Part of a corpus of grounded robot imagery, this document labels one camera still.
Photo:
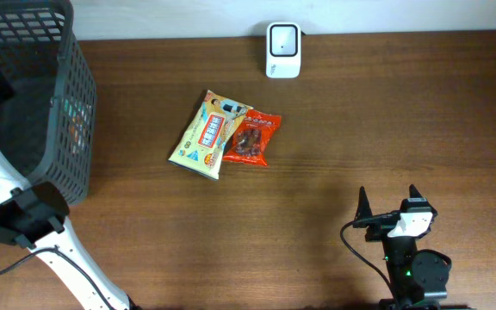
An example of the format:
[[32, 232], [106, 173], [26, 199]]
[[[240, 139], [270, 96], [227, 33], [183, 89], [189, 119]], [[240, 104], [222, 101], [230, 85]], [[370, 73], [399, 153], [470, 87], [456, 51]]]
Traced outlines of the yellow snack bag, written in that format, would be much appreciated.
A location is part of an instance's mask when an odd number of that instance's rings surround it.
[[252, 106], [207, 90], [193, 121], [168, 160], [218, 180], [226, 144], [250, 110]]

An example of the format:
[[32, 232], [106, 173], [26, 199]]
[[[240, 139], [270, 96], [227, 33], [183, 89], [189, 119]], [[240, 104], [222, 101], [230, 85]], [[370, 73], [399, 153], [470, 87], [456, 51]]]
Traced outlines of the red snack bag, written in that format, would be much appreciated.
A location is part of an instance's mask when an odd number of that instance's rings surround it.
[[232, 137], [232, 147], [223, 156], [226, 162], [267, 166], [264, 151], [274, 132], [281, 126], [280, 115], [251, 109]]

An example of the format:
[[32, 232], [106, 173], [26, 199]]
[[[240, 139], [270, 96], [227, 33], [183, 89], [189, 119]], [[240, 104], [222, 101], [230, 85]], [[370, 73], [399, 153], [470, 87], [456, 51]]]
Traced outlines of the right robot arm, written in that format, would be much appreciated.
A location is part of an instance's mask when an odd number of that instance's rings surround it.
[[438, 251], [417, 248], [416, 242], [431, 231], [437, 210], [414, 185], [398, 210], [373, 214], [365, 189], [359, 189], [355, 228], [366, 230], [367, 242], [380, 242], [392, 297], [380, 309], [438, 309], [447, 297], [446, 284], [452, 261]]

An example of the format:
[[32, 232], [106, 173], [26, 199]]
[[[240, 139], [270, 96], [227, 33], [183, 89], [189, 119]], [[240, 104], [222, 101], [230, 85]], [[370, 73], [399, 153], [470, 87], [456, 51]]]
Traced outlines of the green tissue pack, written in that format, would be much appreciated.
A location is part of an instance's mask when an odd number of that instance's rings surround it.
[[74, 127], [77, 127], [80, 130], [83, 130], [86, 127], [88, 115], [87, 110], [82, 103], [72, 99], [65, 99], [64, 110]]

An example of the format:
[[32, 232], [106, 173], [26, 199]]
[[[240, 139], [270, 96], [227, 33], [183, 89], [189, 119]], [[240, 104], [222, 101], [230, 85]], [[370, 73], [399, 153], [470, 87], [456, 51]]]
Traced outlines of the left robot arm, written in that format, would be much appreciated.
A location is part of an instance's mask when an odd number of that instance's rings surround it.
[[[0, 104], [15, 92], [0, 72]], [[49, 182], [31, 184], [0, 152], [0, 244], [18, 245], [29, 254], [0, 275], [38, 257], [85, 309], [135, 309], [133, 300], [113, 284], [78, 239], [70, 209]]]

